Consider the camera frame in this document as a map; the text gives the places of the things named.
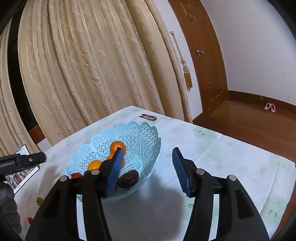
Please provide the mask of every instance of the pink slipper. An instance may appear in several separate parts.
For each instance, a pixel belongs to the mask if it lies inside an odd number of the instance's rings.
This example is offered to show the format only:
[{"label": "pink slipper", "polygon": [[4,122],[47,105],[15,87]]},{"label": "pink slipper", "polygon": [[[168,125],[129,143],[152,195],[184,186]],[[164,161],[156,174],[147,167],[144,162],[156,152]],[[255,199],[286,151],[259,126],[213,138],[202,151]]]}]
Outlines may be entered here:
[{"label": "pink slipper", "polygon": [[276,107],[274,104],[271,104],[271,112],[275,113],[276,112]]},{"label": "pink slipper", "polygon": [[271,106],[272,106],[271,103],[267,103],[264,109],[269,110]]}]

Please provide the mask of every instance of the red tomato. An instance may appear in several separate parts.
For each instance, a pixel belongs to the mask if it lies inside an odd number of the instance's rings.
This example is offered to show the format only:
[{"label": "red tomato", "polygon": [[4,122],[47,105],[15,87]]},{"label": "red tomato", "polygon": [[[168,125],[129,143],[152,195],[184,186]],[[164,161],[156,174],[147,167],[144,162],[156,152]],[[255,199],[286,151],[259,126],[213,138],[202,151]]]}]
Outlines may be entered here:
[{"label": "red tomato", "polygon": [[28,223],[31,225],[32,224],[32,222],[33,222],[33,219],[31,218],[31,217],[28,217]]},{"label": "red tomato", "polygon": [[83,175],[81,175],[79,172],[75,172],[71,175],[71,179],[79,178],[79,177],[83,177]]}]

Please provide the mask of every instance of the silver door knob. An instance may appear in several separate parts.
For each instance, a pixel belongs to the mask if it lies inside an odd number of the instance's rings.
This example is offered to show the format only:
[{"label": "silver door knob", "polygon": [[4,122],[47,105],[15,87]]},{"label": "silver door knob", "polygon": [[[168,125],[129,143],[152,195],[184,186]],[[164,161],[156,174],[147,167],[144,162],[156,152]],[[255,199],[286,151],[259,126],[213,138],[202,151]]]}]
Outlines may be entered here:
[{"label": "silver door knob", "polygon": [[204,54],[204,51],[202,51],[202,50],[198,50],[196,52],[197,52],[198,55]]}]

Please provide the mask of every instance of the door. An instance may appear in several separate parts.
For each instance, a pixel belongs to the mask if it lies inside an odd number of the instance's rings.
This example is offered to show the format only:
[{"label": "door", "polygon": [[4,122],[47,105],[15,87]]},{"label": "door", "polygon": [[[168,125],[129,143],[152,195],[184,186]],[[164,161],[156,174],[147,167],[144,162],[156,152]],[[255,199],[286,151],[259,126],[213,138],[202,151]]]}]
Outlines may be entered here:
[{"label": "door", "polygon": [[186,38],[200,89],[202,110],[208,115],[227,98],[228,90],[215,30],[200,1],[168,1]]}]

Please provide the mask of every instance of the gold striped curtain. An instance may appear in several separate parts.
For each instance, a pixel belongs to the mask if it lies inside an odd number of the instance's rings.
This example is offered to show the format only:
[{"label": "gold striped curtain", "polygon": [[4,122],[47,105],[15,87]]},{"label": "gold striped curtain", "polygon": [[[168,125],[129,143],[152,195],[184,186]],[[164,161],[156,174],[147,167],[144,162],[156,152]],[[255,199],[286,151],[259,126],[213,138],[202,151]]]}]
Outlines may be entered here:
[{"label": "gold striped curtain", "polygon": [[26,144],[31,153],[39,152],[27,132],[12,96],[8,77],[7,46],[10,24],[0,36],[0,156],[12,155]]},{"label": "gold striped curtain", "polygon": [[18,41],[26,94],[52,145],[130,105],[192,122],[151,0],[28,0]]}]

